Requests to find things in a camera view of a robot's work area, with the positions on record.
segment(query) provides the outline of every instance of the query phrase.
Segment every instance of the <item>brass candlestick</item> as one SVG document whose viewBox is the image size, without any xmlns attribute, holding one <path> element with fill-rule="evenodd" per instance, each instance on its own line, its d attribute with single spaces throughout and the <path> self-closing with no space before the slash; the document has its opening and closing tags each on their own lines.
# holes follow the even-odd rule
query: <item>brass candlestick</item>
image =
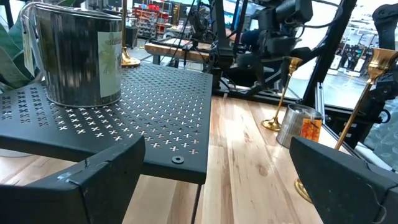
<svg viewBox="0 0 398 224">
<path fill-rule="evenodd" d="M 340 135 L 340 138 L 335 146 L 335 149 L 338 150 L 342 145 L 344 138 L 346 137 L 348 130 L 351 127 L 355 119 L 355 116 L 358 114 L 358 111 L 365 99 L 365 96 L 368 94 L 372 85 L 375 84 L 377 78 L 384 75 L 386 72 L 390 70 L 392 63 L 395 62 L 397 57 L 398 57 L 398 52 L 396 52 L 395 50 L 373 49 L 372 59 L 368 65 L 369 79 L 366 82 L 365 89 L 363 90 L 361 96 L 359 97 L 357 104 L 355 105 L 353 113 L 349 117 L 347 124 Z"/>
<path fill-rule="evenodd" d="M 287 76 L 287 81 L 286 81 L 285 88 L 282 91 L 282 96 L 280 96 L 280 100 L 279 100 L 279 104 L 278 104 L 278 109 L 276 110 L 276 114 L 275 114 L 275 116 L 272 119 L 267 119 L 267 120 L 261 121 L 261 124 L 266 129 L 269 129 L 271 131 L 279 131 L 280 130 L 280 123 L 278 121 L 279 110 L 280 110 L 280 107 L 282 106 L 282 102 L 284 100 L 285 93 L 286 93 L 287 87 L 289 85 L 290 78 L 292 77 L 293 72 L 296 71 L 299 68 L 299 66 L 301 65 L 302 62 L 303 62 L 303 60 L 301 60 L 301 59 L 299 59 L 297 57 L 290 57 L 289 74 Z"/>
<path fill-rule="evenodd" d="M 126 47 L 126 14 L 127 14 L 127 0 L 122 2 L 122 67 L 136 67 L 141 63 L 140 60 L 132 58 L 127 52 Z"/>
</svg>

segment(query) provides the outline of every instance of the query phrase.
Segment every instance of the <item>wooden table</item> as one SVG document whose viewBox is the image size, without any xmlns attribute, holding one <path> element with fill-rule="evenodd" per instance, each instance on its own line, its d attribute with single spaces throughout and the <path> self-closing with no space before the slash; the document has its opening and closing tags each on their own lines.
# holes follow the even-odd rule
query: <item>wooden table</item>
<svg viewBox="0 0 398 224">
<path fill-rule="evenodd" d="M 180 42 L 180 39 L 176 39 L 176 38 L 171 38 L 164 42 L 166 44 L 174 43 L 175 46 L 180 46 L 178 49 L 176 47 L 170 48 L 170 46 L 148 43 L 145 45 L 145 50 L 154 56 L 153 63 L 157 64 L 157 65 L 160 64 L 160 56 L 172 57 L 175 51 L 177 51 L 177 52 L 175 53 L 174 58 L 177 58 L 177 59 L 184 59 L 185 54 L 186 54 L 186 60 L 188 60 L 188 61 L 202 63 L 207 60 L 207 58 L 209 56 L 208 53 L 204 53 L 204 52 L 199 53 L 196 50 L 190 50 L 188 52 L 182 50 L 182 47 L 184 45 L 191 44 L 191 42 L 189 40 L 182 40 L 180 45 L 178 44 L 179 42 Z M 204 44 L 204 43 L 198 44 L 199 50 L 209 50 L 210 47 L 211 47 L 210 44 Z"/>
<path fill-rule="evenodd" d="M 261 126 L 276 106 L 213 97 L 206 184 L 196 224 L 321 224 L 294 188 L 297 173 L 277 133 Z M 320 143 L 336 140 L 322 129 Z M 25 185 L 72 162 L 41 156 L 0 157 L 0 183 Z M 196 185 L 142 175 L 123 223 L 190 222 Z"/>
</svg>

